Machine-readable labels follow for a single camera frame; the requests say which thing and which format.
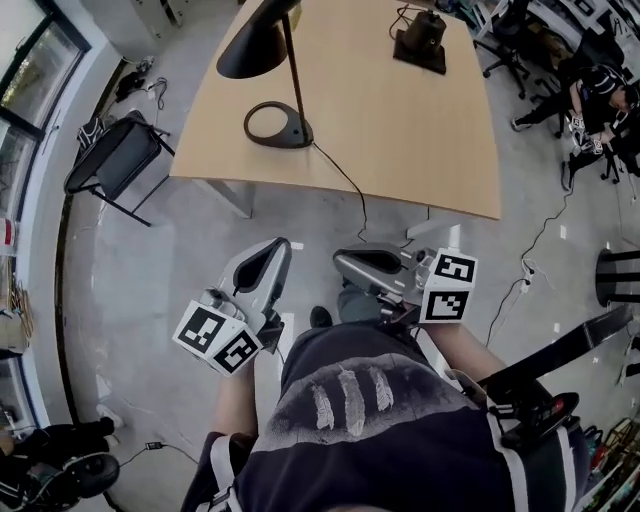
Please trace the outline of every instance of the window frame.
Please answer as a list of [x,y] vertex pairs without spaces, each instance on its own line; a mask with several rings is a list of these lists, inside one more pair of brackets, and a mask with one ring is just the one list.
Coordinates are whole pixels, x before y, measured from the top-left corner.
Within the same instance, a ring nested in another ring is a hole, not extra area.
[[22,116],[14,113],[6,107],[0,105],[0,120],[9,124],[9,126],[15,128],[20,131],[23,135],[30,138],[35,142],[33,151],[31,156],[29,157],[29,162],[27,163],[27,170],[24,176],[24,181],[22,183],[22,190],[19,192],[18,196],[18,204],[15,210],[15,220],[20,221],[22,218],[22,210],[24,207],[24,199],[27,190],[27,184],[29,183],[29,178],[31,177],[31,171],[33,169],[33,164],[35,158],[40,150],[40,144],[45,142],[47,137],[47,127],[49,122],[51,121],[51,117],[56,110],[56,105],[60,100],[60,96],[64,92],[67,83],[70,78],[73,76],[75,70],[78,65],[87,54],[89,50],[91,50],[91,45],[89,42],[82,36],[82,34],[78,31],[78,29],[73,26],[73,24],[69,21],[69,19],[63,14],[60,8],[55,4],[54,0],[33,0],[35,4],[42,10],[44,14],[44,18],[34,31],[29,34],[24,42],[16,48],[15,55],[9,67],[2,77],[0,77],[0,99],[4,96],[7,89],[9,88],[12,80],[14,79],[16,73],[19,71],[20,66],[27,58],[31,50],[38,43],[42,35],[45,31],[51,27],[53,24],[56,24],[58,28],[62,31],[62,33],[69,38],[69,40],[78,48],[79,55],[75,59],[73,65],[69,68],[63,82],[59,85],[56,95],[54,96],[51,102],[51,108],[46,113],[42,120],[42,126],[36,126],[30,121],[26,120]]

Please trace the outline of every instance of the concrete floor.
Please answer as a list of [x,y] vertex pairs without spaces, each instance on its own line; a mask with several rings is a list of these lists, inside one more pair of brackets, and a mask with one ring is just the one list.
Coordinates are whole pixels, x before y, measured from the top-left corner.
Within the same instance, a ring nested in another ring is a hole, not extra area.
[[[198,3],[151,71],[149,80],[164,76],[169,81],[157,124],[172,133],[168,142],[174,147],[211,56],[237,10],[234,0]],[[486,53],[479,57],[483,63],[492,60]],[[462,252],[480,260],[467,324],[481,340],[486,340],[510,284],[521,277],[521,253],[544,219],[562,206],[559,164],[566,152],[551,135],[552,121],[519,134],[510,129],[509,119],[528,111],[531,104],[518,99],[504,70],[495,72],[486,86],[500,155],[503,218],[472,220],[460,236]],[[134,107],[155,120],[155,103],[144,93],[114,106],[112,113],[123,115]],[[157,159],[122,201],[133,204],[168,172],[170,164],[166,154]],[[513,305],[514,292],[505,304],[503,312],[510,312],[501,327],[504,315],[494,327],[497,334],[491,349],[507,363],[603,312],[593,290],[596,255],[607,243],[614,251],[630,247],[621,238],[620,211],[631,241],[637,211],[629,200],[626,176],[617,187],[619,200],[616,187],[602,182],[600,172],[594,165],[579,175],[567,210],[549,223],[530,254],[548,281],[537,272],[528,293]],[[367,207],[369,240],[402,242],[408,226],[427,218],[426,207],[396,201],[367,198]],[[294,335],[303,332],[313,305],[323,304],[335,313],[340,277],[331,255],[357,241],[360,202],[355,194],[258,186],[254,217],[243,220],[194,183],[171,179],[140,215],[153,228],[102,207],[89,194],[74,199],[64,275],[65,339],[73,391],[83,419],[96,417],[98,403],[124,418],[127,427],[118,432],[121,444],[114,450],[120,460],[154,440],[196,457],[209,429],[219,377],[171,341],[188,301],[199,298],[203,287],[217,280],[230,256],[267,238],[284,236],[303,243],[304,249],[294,251],[278,310],[294,315]],[[566,227],[566,239],[560,238],[560,225]],[[447,246],[448,233],[435,233],[425,241],[432,247]],[[543,378],[552,392],[580,393],[578,414],[584,426],[596,424],[606,431],[635,409],[640,377],[615,387],[627,343],[627,334],[620,333]],[[258,356],[257,403],[263,423],[278,397],[278,365],[276,357]],[[193,469],[186,457],[172,450],[144,453],[123,469],[113,495],[127,510],[175,511]]]

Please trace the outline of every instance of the lamp base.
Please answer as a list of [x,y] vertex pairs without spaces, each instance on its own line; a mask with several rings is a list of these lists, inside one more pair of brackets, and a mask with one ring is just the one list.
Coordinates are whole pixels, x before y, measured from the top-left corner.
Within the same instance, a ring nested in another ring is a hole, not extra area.
[[[258,110],[262,110],[263,108],[277,108],[287,114],[287,124],[285,127],[278,133],[268,137],[259,137],[249,131],[249,119],[251,119],[251,116]],[[311,126],[306,120],[304,125],[307,132],[306,137],[302,132],[300,114],[295,109],[279,101],[266,101],[253,107],[244,118],[244,133],[247,134],[250,140],[262,146],[280,149],[299,149],[306,148],[313,142]]]

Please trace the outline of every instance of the lamp pole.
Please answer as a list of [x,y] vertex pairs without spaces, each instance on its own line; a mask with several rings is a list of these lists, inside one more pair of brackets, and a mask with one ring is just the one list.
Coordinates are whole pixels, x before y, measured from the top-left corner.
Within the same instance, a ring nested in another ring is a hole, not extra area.
[[298,81],[298,67],[296,66],[296,56],[293,51],[293,39],[291,37],[291,24],[289,23],[289,14],[285,14],[282,18],[282,28],[284,31],[284,41],[289,55],[289,65],[291,66],[291,76],[293,78],[293,88],[296,91],[296,102],[298,103],[298,113],[300,114],[300,126],[302,127],[302,136],[304,141],[309,141],[307,133],[307,122],[304,117],[304,107],[302,106],[302,93],[300,92],[300,82]]

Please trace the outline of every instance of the printed graphic on shirt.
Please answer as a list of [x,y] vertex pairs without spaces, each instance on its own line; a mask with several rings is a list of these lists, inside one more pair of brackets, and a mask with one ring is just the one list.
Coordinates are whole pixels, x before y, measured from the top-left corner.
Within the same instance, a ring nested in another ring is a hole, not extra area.
[[394,425],[464,407],[477,408],[430,367],[406,356],[347,359],[291,384],[253,451],[358,442]]

